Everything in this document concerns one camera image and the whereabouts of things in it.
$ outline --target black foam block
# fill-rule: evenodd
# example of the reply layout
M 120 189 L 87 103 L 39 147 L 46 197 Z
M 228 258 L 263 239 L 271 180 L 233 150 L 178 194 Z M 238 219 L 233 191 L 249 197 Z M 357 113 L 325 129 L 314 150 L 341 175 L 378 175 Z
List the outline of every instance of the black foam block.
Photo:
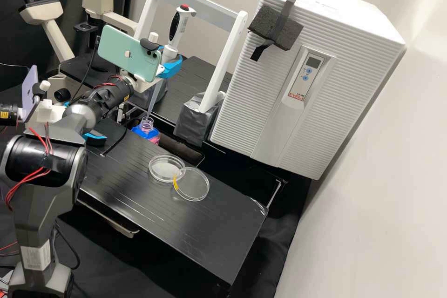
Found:
M 303 26 L 287 18 L 284 27 L 279 31 L 278 36 L 274 38 L 271 36 L 271 32 L 275 28 L 280 15 L 279 11 L 264 5 L 259 9 L 248 30 L 265 39 L 273 40 L 274 44 L 283 50 L 290 50 L 301 33 Z

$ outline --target white label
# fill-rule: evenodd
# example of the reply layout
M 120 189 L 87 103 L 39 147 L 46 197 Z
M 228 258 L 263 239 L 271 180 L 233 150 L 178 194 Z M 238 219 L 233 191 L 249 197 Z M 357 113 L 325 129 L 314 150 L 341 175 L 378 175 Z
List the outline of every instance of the white label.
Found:
M 189 18 L 188 16 L 185 16 L 185 18 L 184 18 L 184 20 L 182 22 L 182 25 L 180 27 L 180 33 L 184 33 L 185 32 L 186 24 L 188 23 L 188 18 Z
M 20 246 L 23 267 L 30 270 L 45 270 L 50 264 L 50 240 L 47 240 L 40 248 Z

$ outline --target ribbed white panel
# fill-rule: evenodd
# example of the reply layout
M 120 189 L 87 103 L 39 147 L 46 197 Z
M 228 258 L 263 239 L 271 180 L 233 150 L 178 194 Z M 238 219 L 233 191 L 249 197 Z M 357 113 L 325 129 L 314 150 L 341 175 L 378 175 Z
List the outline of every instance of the ribbed white panel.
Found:
M 212 142 L 249 156 L 299 50 L 297 44 L 290 52 L 270 46 L 259 61 L 252 61 L 251 54 L 264 41 L 256 34 L 247 34 L 211 134 Z
M 264 4 L 280 11 L 284 0 Z M 404 46 L 297 6 L 290 17 L 304 26 L 290 51 L 270 46 L 254 62 L 264 40 L 248 34 L 211 140 L 251 155 L 301 45 L 332 54 L 337 62 L 292 135 L 278 125 L 290 138 L 276 165 L 318 179 Z

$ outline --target red wire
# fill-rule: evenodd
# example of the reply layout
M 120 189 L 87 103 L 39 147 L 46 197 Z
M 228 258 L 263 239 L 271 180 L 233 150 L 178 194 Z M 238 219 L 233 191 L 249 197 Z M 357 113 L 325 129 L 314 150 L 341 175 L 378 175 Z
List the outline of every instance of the red wire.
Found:
M 121 80 L 122 81 L 122 77 L 120 77 L 120 76 L 117 76 L 117 75 L 111 75 L 109 78 L 118 78 L 119 80 Z
M 15 244 L 17 244 L 17 241 L 12 242 L 11 244 L 8 244 L 7 246 L 1 247 L 1 248 L 0 248 L 0 251 L 4 250 L 4 249 L 6 249 L 6 248 L 9 248 L 9 247 L 11 247 L 11 246 L 13 246 L 13 245 L 15 245 Z
M 29 130 L 37 136 L 37 138 L 39 139 L 39 141 L 42 143 L 42 145 L 45 148 L 45 153 L 48 154 L 48 146 L 47 144 L 43 141 L 42 136 L 40 136 L 33 128 L 29 127 Z M 6 194 L 5 197 L 5 202 L 6 205 L 8 206 L 9 210 L 12 211 L 13 209 L 10 206 L 11 200 L 14 197 L 14 193 L 16 192 L 16 190 L 23 184 L 26 182 L 29 182 L 33 179 L 45 176 L 46 174 L 48 174 L 51 170 L 47 169 L 45 172 L 40 173 L 43 170 L 43 167 L 38 168 L 36 171 L 30 173 L 29 175 L 25 176 L 20 182 L 18 182 L 17 184 L 14 185 L 14 187 L 12 189 L 10 189 L 8 191 L 8 193 Z
M 115 83 L 102 83 L 102 84 L 96 85 L 93 89 L 101 87 L 101 86 L 107 86 L 107 85 L 116 86 Z
M 27 183 L 30 182 L 36 178 L 45 176 L 47 174 L 50 173 L 50 169 L 47 169 L 45 172 L 42 172 L 41 174 L 35 175 L 36 173 L 40 172 L 43 170 L 43 167 L 38 168 L 35 172 L 29 174 L 28 176 L 26 176 L 25 178 L 23 178 L 20 182 L 18 182 L 17 184 L 14 185 L 14 187 L 12 189 L 9 190 L 9 192 L 6 194 L 6 205 L 8 206 L 9 210 L 12 210 L 11 206 L 9 206 L 9 204 L 11 203 L 11 200 L 14 197 L 14 193 L 16 192 L 16 190 L 19 188 L 19 186 L 21 186 L 23 183 Z
M 47 146 L 50 148 L 51 154 L 53 154 L 54 153 L 53 146 L 51 144 L 49 135 L 50 135 L 50 126 L 49 126 L 48 121 L 47 121 L 47 123 L 45 123 L 45 142 L 47 143 Z
M 32 129 L 31 127 L 29 127 L 29 130 L 37 136 L 37 138 L 39 139 L 40 142 L 42 142 L 43 146 L 45 147 L 45 153 L 48 154 L 48 146 L 47 144 L 43 141 L 42 136 L 40 136 L 39 134 L 36 133 L 36 131 L 34 129 Z

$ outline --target black curtain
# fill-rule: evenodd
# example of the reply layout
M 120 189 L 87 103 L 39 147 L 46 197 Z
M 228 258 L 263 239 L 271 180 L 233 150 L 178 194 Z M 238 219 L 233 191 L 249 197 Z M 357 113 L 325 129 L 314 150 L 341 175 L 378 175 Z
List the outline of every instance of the black curtain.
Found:
M 82 0 L 59 0 L 64 13 L 58 23 L 75 55 L 85 52 L 86 34 L 77 33 L 73 26 L 86 20 Z M 114 11 L 123 14 L 125 0 L 114 0 Z M 56 69 L 59 62 L 41 26 L 32 26 L 20 17 L 18 8 L 23 0 L 0 0 L 0 63 L 37 65 L 40 76 Z M 26 69 L 0 65 L 0 91 L 20 84 Z

